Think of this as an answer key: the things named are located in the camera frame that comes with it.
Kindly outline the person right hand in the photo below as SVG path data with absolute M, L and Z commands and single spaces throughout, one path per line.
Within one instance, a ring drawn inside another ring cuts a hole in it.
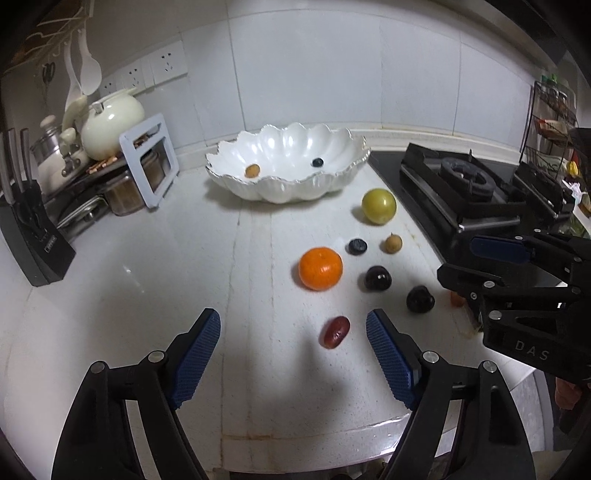
M 556 379 L 554 399 L 560 409 L 573 410 L 580 398 L 581 390 L 575 384 Z

